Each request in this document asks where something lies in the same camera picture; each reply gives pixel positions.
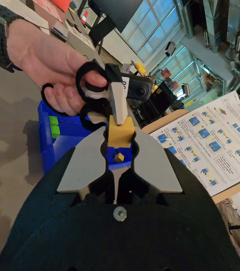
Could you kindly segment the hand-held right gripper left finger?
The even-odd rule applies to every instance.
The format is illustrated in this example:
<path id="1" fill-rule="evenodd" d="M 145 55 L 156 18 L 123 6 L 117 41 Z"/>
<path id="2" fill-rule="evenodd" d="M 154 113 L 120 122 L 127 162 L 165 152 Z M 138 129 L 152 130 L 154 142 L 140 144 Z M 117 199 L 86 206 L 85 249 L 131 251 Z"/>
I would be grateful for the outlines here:
<path id="1" fill-rule="evenodd" d="M 58 193 L 90 193 L 89 185 L 105 173 L 106 161 L 101 153 L 105 130 L 106 127 L 100 127 L 78 143 L 57 188 Z"/>

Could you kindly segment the blue plastic bin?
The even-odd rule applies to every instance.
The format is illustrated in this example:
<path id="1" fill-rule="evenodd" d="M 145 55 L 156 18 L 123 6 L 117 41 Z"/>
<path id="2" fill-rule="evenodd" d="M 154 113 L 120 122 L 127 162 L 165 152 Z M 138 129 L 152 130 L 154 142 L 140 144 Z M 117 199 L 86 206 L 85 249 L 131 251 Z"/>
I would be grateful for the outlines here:
<path id="1" fill-rule="evenodd" d="M 53 138 L 50 128 L 50 116 L 57 117 L 60 135 Z M 43 172 L 46 174 L 55 163 L 71 148 L 91 134 L 84 129 L 79 117 L 63 117 L 54 113 L 41 101 L 38 106 L 40 152 L 43 161 Z"/>

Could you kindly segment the wooden table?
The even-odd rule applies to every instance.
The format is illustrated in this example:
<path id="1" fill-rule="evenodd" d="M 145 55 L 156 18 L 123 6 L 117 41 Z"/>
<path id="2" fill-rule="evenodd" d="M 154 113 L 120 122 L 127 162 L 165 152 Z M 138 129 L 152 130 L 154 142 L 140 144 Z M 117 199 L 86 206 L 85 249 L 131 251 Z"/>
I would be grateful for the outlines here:
<path id="1" fill-rule="evenodd" d="M 134 75 L 140 75 L 142 77 L 150 78 L 152 80 L 153 85 L 154 85 L 155 80 L 153 80 L 152 77 L 150 76 L 150 74 L 146 72 L 146 69 L 144 68 L 144 66 L 140 62 L 135 63 L 132 60 L 131 65 L 134 66 L 134 68 L 136 69 L 136 72 L 134 73 Z"/>

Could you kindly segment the white sheet with red print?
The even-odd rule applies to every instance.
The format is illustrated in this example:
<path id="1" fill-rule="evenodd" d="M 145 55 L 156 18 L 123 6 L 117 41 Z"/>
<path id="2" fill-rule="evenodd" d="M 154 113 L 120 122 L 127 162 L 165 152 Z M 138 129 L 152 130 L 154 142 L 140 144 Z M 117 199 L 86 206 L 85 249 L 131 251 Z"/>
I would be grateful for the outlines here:
<path id="1" fill-rule="evenodd" d="M 69 32 L 71 32 L 71 34 L 73 34 L 75 37 L 77 37 L 79 40 L 81 40 L 82 42 L 84 42 L 86 45 L 88 45 L 91 49 L 93 49 L 95 51 L 95 47 L 93 46 L 91 40 L 89 38 L 87 38 L 86 36 L 84 36 L 82 33 L 80 33 L 78 30 L 76 30 L 74 27 L 72 27 L 67 20 L 65 21 L 65 24 L 69 30 Z"/>

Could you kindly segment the person's left hand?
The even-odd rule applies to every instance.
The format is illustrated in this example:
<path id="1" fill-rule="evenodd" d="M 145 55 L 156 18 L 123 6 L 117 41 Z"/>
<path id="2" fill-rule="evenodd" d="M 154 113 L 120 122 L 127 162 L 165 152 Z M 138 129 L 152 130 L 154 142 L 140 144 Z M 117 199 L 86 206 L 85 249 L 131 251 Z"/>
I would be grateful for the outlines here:
<path id="1" fill-rule="evenodd" d="M 64 42 L 47 35 L 22 19 L 8 27 L 7 52 L 12 63 L 40 89 L 47 102 L 58 112 L 76 116 L 85 102 L 79 95 L 75 77 L 86 58 Z"/>

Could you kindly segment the red storage bins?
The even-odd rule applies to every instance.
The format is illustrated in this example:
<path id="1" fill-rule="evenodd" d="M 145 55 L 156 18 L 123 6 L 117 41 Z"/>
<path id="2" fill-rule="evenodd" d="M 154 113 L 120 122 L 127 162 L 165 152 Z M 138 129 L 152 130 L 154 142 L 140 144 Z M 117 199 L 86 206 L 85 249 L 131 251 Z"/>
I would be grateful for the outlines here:
<path id="1" fill-rule="evenodd" d="M 167 68 L 161 70 L 161 75 L 164 77 L 164 81 L 171 91 L 175 91 L 179 87 L 179 84 L 170 78 L 172 74 Z"/>

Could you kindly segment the pink printed paper sheet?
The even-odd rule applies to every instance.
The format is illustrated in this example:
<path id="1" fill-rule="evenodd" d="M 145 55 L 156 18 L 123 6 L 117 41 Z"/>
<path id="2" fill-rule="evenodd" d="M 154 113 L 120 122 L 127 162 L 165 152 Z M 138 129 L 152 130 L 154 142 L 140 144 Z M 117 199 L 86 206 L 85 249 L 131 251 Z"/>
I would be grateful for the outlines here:
<path id="1" fill-rule="evenodd" d="M 33 2 L 39 5 L 40 7 L 42 7 L 45 11 L 47 11 L 50 15 L 52 15 L 53 17 L 55 17 L 58 21 L 62 23 L 62 20 L 56 8 L 50 2 L 48 2 L 47 0 L 33 0 Z"/>

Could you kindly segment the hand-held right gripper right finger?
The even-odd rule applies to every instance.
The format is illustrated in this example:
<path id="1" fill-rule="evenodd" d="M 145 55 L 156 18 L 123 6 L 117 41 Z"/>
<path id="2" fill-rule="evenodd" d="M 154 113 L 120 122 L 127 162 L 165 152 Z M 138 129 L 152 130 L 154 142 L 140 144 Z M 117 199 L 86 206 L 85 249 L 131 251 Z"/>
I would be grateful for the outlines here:
<path id="1" fill-rule="evenodd" d="M 161 193 L 183 192 L 164 148 L 156 139 L 135 127 L 132 147 L 132 170 L 138 178 Z"/>

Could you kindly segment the white paper sheet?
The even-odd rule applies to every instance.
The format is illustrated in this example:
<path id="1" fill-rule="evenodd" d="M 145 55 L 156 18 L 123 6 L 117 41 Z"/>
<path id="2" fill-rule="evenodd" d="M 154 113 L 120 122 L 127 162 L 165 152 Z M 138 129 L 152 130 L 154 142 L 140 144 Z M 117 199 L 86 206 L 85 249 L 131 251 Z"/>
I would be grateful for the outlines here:
<path id="1" fill-rule="evenodd" d="M 0 5 L 9 8 L 14 13 L 24 17 L 26 20 L 36 24 L 41 28 L 41 30 L 50 35 L 49 24 L 38 15 L 35 11 L 27 7 L 24 3 L 19 0 L 0 0 Z"/>

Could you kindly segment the studio light panel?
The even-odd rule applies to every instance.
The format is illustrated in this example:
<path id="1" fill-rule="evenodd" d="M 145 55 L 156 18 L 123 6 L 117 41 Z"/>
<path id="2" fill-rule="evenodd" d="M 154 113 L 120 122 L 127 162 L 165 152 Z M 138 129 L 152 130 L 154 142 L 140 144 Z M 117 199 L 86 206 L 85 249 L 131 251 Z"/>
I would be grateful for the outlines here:
<path id="1" fill-rule="evenodd" d="M 166 48 L 165 48 L 165 55 L 167 57 L 170 57 L 173 55 L 173 53 L 175 52 L 176 50 L 176 43 L 174 41 L 169 41 Z"/>
<path id="2" fill-rule="evenodd" d="M 183 83 L 181 87 L 182 87 L 183 93 L 185 94 L 185 98 L 188 98 L 190 96 L 189 85 L 187 83 Z"/>

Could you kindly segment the clear plastic case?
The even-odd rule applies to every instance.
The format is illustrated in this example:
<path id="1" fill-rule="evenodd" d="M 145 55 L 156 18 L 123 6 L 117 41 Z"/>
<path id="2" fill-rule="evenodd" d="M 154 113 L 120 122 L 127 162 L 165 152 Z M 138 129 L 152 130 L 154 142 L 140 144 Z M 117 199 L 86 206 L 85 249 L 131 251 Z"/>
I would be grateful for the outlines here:
<path id="1" fill-rule="evenodd" d="M 64 43 L 68 41 L 69 30 L 61 22 L 56 22 L 54 25 L 52 25 L 51 33 Z"/>

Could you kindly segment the black monitor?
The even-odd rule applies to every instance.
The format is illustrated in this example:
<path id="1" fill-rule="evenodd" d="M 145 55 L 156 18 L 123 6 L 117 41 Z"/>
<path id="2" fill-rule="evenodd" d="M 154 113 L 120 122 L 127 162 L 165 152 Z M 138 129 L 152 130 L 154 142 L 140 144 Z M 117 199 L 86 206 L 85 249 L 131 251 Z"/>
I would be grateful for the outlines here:
<path id="1" fill-rule="evenodd" d="M 116 29 L 122 33 L 142 0 L 94 0 L 103 14 L 109 16 L 116 24 Z"/>

